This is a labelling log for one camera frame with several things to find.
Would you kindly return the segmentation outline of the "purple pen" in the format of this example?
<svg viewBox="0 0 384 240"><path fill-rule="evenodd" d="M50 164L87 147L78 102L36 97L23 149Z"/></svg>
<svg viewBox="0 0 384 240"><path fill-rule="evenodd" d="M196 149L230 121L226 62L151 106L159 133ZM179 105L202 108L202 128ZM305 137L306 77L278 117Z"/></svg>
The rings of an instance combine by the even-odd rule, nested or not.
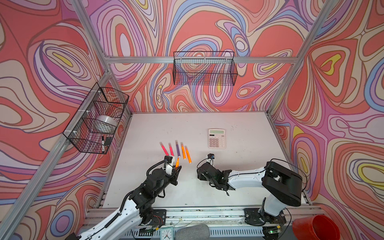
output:
<svg viewBox="0 0 384 240"><path fill-rule="evenodd" d="M175 140L175 145L176 145L176 150L177 150L177 156L180 157L181 153L180 153L179 143L177 140Z"/></svg>

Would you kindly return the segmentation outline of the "red bucket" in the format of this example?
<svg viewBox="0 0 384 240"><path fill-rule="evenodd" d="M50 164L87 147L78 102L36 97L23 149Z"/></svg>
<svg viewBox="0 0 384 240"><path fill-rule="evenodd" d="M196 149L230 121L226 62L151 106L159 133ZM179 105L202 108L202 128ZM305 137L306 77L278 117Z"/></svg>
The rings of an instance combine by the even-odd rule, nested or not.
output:
<svg viewBox="0 0 384 240"><path fill-rule="evenodd" d="M333 220L324 215L296 219L292 225L298 240L340 240L341 233Z"/></svg>

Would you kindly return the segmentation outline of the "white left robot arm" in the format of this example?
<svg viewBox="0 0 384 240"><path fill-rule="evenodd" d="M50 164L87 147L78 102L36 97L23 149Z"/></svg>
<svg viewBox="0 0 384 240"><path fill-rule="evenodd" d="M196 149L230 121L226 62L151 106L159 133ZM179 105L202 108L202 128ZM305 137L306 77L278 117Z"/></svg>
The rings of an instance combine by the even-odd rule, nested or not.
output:
<svg viewBox="0 0 384 240"><path fill-rule="evenodd" d="M131 229L148 224L154 217L152 204L165 188L178 184L182 167L171 168L167 174L163 169L153 170L139 187L126 194L122 204L111 215L83 233L70 234L67 240L118 240Z"/></svg>

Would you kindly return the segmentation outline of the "pink pen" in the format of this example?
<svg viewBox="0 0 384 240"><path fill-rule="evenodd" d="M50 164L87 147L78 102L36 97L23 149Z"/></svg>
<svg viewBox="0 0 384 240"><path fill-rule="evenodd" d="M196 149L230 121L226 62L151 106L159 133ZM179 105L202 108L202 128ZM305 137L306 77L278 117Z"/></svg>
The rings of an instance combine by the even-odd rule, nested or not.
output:
<svg viewBox="0 0 384 240"><path fill-rule="evenodd" d="M175 154L174 154L174 151L173 151L173 147L172 147L172 144L171 143L169 143L169 149L170 149L170 154L171 154L171 156L175 156Z"/></svg>
<svg viewBox="0 0 384 240"><path fill-rule="evenodd" d="M168 153L167 149L165 148L165 146L163 145L162 142L160 142L160 146L161 146L162 150L164 151L165 155L168 156L169 153Z"/></svg>

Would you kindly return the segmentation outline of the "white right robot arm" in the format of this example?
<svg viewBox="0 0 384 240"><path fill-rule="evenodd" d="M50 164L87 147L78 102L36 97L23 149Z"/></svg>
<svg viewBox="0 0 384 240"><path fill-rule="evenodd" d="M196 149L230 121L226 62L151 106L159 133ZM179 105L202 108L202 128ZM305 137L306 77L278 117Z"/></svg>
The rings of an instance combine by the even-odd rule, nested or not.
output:
<svg viewBox="0 0 384 240"><path fill-rule="evenodd" d="M264 188L270 195L263 199L258 209L245 209L245 223L261 227L279 221L286 207L301 206L303 178L290 169L272 159L266 166L248 171L220 171L213 165L209 157L200 167L197 176L201 181L209 182L210 186L224 192L240 188Z"/></svg>

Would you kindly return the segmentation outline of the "black marker in basket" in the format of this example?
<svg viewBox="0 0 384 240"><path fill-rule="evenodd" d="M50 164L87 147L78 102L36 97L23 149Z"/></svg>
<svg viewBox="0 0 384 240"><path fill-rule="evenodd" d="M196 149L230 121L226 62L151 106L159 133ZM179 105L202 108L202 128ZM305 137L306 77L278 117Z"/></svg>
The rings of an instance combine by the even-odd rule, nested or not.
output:
<svg viewBox="0 0 384 240"><path fill-rule="evenodd" d="M104 136L102 136L101 146L102 146L102 154L104 154L105 153L105 138L104 138Z"/></svg>

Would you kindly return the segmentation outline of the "silver tape roll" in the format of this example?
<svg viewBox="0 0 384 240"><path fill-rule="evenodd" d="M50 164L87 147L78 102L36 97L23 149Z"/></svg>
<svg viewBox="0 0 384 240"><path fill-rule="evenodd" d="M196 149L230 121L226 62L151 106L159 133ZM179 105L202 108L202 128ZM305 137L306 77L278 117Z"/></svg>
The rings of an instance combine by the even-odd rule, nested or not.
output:
<svg viewBox="0 0 384 240"><path fill-rule="evenodd" d="M106 115L98 116L97 120L101 121L103 123L109 124L111 126L114 126L114 127L116 127L118 125L117 121L114 118L112 118L110 116L106 116Z"/></svg>

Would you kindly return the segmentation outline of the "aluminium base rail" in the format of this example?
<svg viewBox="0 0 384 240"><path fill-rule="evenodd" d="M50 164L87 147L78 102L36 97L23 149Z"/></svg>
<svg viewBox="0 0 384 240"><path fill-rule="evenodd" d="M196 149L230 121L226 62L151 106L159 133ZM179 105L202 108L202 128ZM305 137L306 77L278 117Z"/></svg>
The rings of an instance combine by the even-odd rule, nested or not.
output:
<svg viewBox="0 0 384 240"><path fill-rule="evenodd" d="M155 227L173 228L178 231L181 228L205 224L211 229L211 236L216 237L250 237L260 236L263 230L283 227L293 223L296 219L324 215L319 206L302 205L300 207L287 207L278 217L266 219L263 226L256 226L256 213L259 206L224 206L224 207L181 207L181 208L154 208L154 217L148 224L140 224L133 230L128 230L123 237L139 237L139 229L153 229Z"/></svg>

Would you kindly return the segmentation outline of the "small white clock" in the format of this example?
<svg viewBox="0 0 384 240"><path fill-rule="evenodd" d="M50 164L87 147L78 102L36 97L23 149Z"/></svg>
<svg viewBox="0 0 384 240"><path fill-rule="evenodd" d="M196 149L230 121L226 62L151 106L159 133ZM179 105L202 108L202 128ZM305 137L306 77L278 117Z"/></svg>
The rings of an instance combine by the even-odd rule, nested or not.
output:
<svg viewBox="0 0 384 240"><path fill-rule="evenodd" d="M161 228L160 240L174 240L173 228Z"/></svg>

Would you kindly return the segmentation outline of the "pink desk calculator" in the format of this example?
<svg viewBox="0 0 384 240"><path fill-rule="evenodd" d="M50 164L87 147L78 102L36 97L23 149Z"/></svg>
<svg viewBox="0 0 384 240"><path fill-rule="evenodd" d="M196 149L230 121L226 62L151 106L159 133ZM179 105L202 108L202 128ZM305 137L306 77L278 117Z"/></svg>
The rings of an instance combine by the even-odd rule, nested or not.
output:
<svg viewBox="0 0 384 240"><path fill-rule="evenodd" d="M224 129L209 129L208 146L210 149L225 149L226 131Z"/></svg>

